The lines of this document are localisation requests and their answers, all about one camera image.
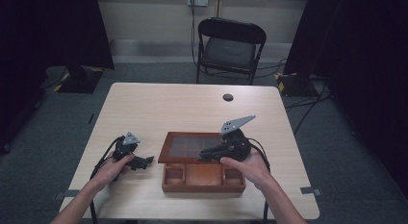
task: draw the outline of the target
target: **chair backrest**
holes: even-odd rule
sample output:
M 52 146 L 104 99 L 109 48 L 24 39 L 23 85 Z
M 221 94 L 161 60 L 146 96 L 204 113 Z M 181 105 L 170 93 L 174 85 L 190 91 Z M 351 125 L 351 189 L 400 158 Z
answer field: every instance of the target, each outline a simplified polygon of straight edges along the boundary
M 267 34 L 258 25 L 219 17 L 202 20 L 198 25 L 198 34 L 261 45 L 267 40 Z

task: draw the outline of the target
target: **gray carpet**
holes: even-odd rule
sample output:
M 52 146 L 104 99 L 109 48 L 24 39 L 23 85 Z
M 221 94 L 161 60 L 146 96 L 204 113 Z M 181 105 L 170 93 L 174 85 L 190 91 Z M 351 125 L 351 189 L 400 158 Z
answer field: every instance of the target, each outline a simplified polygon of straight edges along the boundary
M 44 85 L 57 80 L 63 70 L 49 68 Z M 257 76 L 273 70 L 259 70 Z M 194 84 L 195 67 L 193 63 L 121 63 L 115 65 L 115 71 L 103 74 L 94 94 L 56 93 L 48 88 L 39 109 L 11 142 L 11 153 L 0 156 L 0 223 L 48 223 L 58 213 L 62 200 L 55 199 L 55 194 L 68 188 L 115 82 Z M 246 85 L 247 81 L 201 75 L 201 83 Z M 322 90 L 322 82 L 315 84 Z M 269 75 L 255 79 L 254 85 L 276 83 Z M 283 97 L 283 101 L 290 106 L 311 100 Z M 293 129 L 308 109 L 288 110 Z M 322 192 L 317 196 L 320 217 L 309 223 L 408 223 L 407 201 L 378 159 L 353 135 L 349 124 L 329 98 L 312 108 L 295 134 L 312 187 Z

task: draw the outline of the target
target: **human arm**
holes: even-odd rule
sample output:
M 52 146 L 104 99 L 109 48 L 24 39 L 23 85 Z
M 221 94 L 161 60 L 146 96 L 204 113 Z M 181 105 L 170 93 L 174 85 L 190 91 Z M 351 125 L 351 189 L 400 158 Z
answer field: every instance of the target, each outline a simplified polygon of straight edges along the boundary
M 260 153 L 251 149 L 249 156 L 242 162 L 230 158 L 221 158 L 226 166 L 240 170 L 243 176 L 261 190 L 267 199 L 278 224 L 304 224 L 306 221 L 294 207 L 288 195 L 269 173 Z
M 129 168 L 124 167 L 125 163 L 131 161 L 135 155 L 129 154 L 118 162 L 111 158 L 102 164 L 95 176 L 89 180 L 72 201 L 52 220 L 51 223 L 79 223 L 87 211 L 90 202 L 96 193 L 102 190 L 119 173 L 126 173 Z

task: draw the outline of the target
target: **forearm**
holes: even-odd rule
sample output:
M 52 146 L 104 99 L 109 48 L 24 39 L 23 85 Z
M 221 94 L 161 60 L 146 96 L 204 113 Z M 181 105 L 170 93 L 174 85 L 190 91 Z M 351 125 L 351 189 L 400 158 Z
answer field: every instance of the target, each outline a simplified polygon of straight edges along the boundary
M 261 185 L 257 185 L 257 188 L 262 191 L 267 199 L 270 210 L 278 224 L 306 223 L 287 194 L 271 176 L 266 178 Z
M 101 186 L 96 181 L 87 182 L 51 223 L 80 223 L 90 202 L 100 189 Z

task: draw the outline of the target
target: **wooden box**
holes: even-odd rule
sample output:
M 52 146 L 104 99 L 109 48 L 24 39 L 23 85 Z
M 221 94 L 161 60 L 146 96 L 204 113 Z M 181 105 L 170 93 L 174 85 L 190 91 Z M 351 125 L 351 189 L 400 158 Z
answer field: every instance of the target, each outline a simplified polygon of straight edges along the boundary
M 245 178 L 234 168 L 219 162 L 198 161 L 199 152 L 221 142 L 217 133 L 167 134 L 158 163 L 163 163 L 164 192 L 242 193 Z

